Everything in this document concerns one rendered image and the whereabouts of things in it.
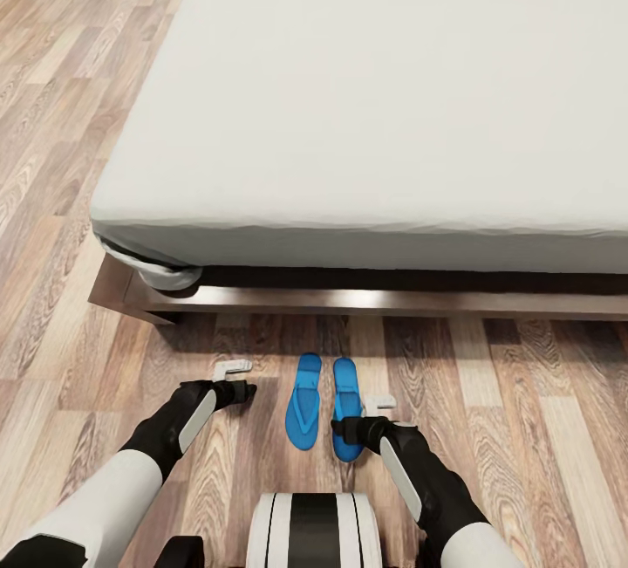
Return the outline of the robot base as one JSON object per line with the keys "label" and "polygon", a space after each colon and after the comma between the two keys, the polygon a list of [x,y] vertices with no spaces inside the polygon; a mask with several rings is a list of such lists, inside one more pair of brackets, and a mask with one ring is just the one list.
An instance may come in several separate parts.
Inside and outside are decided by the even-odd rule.
{"label": "robot base", "polygon": [[[173,536],[163,548],[154,568],[204,568],[204,542],[201,536]],[[425,541],[424,568],[440,568],[429,537]]]}

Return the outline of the sandal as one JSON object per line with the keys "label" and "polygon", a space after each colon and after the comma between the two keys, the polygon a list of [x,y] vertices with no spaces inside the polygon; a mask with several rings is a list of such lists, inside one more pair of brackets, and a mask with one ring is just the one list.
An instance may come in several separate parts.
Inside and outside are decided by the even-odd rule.
{"label": "sandal", "polygon": [[[354,361],[349,358],[336,359],[334,366],[336,400],[333,420],[341,421],[344,417],[359,417],[362,413],[358,390],[358,376]],[[346,445],[343,437],[332,433],[336,456],[344,462],[352,462],[362,453],[363,445]]]}
{"label": "sandal", "polygon": [[303,450],[313,448],[318,432],[320,395],[317,390],[321,358],[314,352],[301,356],[297,377],[285,417],[285,426],[291,442]]}

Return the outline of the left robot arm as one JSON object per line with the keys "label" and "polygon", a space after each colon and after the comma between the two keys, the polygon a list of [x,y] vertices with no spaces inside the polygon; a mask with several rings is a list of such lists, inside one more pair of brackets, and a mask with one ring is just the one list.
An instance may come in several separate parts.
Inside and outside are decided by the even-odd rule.
{"label": "left robot arm", "polygon": [[73,495],[26,531],[0,557],[0,568],[117,568],[174,465],[219,408],[257,391],[230,373],[251,361],[219,361],[214,381],[183,381],[150,419]]}

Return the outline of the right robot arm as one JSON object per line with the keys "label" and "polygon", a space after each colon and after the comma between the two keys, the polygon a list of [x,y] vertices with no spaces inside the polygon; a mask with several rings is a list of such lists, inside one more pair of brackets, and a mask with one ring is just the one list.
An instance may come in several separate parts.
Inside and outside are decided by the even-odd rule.
{"label": "right robot arm", "polygon": [[411,422],[390,421],[380,409],[396,407],[391,395],[363,395],[359,417],[331,420],[346,445],[381,455],[416,524],[425,530],[440,568],[525,568],[472,501],[467,485],[429,451]]}

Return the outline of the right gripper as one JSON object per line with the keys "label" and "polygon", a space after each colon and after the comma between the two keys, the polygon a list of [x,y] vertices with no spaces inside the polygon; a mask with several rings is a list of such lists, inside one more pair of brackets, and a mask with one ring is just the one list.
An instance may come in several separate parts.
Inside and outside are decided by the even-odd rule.
{"label": "right gripper", "polygon": [[370,446],[370,432],[375,423],[384,420],[390,421],[385,416],[344,417],[341,421],[331,420],[331,427],[336,437],[344,438],[346,445],[363,445],[373,451],[372,446]]}

